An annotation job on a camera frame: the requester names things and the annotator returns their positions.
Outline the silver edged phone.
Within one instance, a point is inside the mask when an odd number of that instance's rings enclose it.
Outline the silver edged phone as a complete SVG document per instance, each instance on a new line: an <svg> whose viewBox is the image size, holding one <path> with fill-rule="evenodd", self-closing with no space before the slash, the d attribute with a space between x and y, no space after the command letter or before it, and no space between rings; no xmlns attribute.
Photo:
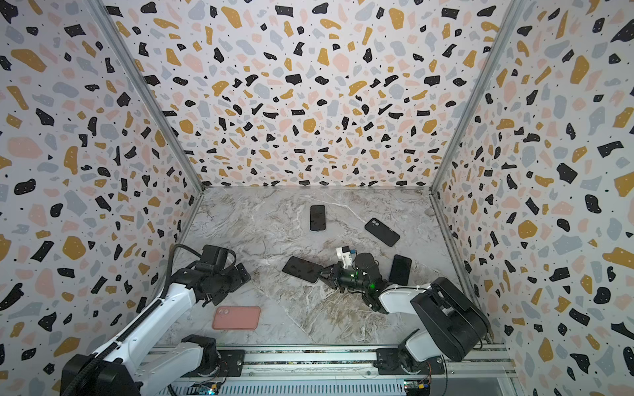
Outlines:
<svg viewBox="0 0 634 396"><path fill-rule="evenodd" d="M324 268L319 264L291 256L283 267L282 272L289 276L315 284L318 280L322 279L321 272L323 272L323 270Z"/></svg>

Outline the purple edged phone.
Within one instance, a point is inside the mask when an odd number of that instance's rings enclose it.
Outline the purple edged phone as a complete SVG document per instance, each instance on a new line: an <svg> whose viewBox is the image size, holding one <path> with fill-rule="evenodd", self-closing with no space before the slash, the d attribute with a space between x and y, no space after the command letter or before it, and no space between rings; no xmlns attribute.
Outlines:
<svg viewBox="0 0 634 396"><path fill-rule="evenodd" d="M326 208L324 205L310 207L310 231L326 230Z"/></svg>

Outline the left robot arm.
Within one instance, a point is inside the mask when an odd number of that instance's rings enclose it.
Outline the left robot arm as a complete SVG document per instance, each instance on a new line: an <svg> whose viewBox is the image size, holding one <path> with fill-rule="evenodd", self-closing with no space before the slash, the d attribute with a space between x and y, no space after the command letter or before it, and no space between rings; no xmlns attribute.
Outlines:
<svg viewBox="0 0 634 396"><path fill-rule="evenodd" d="M160 294L122 331L88 355L77 354L61 375L62 395L154 395L192 375L212 393L239 376L242 352L221 354L214 338L189 335L171 351L145 362L170 327L195 305L218 306L251 279L229 248L206 245L197 252L175 244Z"/></svg>

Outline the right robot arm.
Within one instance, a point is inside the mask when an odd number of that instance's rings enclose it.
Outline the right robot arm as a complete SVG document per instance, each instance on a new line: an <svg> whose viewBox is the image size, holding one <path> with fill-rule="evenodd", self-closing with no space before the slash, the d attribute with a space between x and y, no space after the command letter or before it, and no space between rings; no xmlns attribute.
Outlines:
<svg viewBox="0 0 634 396"><path fill-rule="evenodd" d="M314 265L310 275L333 290L361 295L374 312L417 316L422 328L398 346L401 366L407 371L436 357L463 361L490 333L487 317L446 277L424 285L391 283L369 253L359 253L351 261L341 257L328 267Z"/></svg>

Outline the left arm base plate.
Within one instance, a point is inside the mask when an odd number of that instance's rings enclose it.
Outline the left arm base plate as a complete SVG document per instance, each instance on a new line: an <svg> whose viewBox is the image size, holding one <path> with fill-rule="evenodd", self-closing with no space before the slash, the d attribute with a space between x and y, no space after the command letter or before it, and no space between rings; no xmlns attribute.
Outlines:
<svg viewBox="0 0 634 396"><path fill-rule="evenodd" d="M203 379L222 379L241 377L246 351L239 349L221 349L218 356L203 362L196 375Z"/></svg>

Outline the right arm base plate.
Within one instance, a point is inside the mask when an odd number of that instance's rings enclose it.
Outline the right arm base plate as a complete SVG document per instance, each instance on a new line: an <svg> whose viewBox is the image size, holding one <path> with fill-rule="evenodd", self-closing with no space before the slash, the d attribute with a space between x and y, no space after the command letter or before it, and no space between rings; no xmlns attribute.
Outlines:
<svg viewBox="0 0 634 396"><path fill-rule="evenodd" d="M378 348L373 366L382 376L388 375L443 375L445 366L440 356L416 361L404 348Z"/></svg>

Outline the pink phone case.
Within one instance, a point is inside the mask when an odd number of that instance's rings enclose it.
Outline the pink phone case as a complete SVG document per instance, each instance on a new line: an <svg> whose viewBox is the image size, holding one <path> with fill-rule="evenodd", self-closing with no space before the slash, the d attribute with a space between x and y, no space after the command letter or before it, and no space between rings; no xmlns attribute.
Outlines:
<svg viewBox="0 0 634 396"><path fill-rule="evenodd" d="M253 331L259 326L261 308L257 306L221 306L216 310L212 328L217 331Z"/></svg>

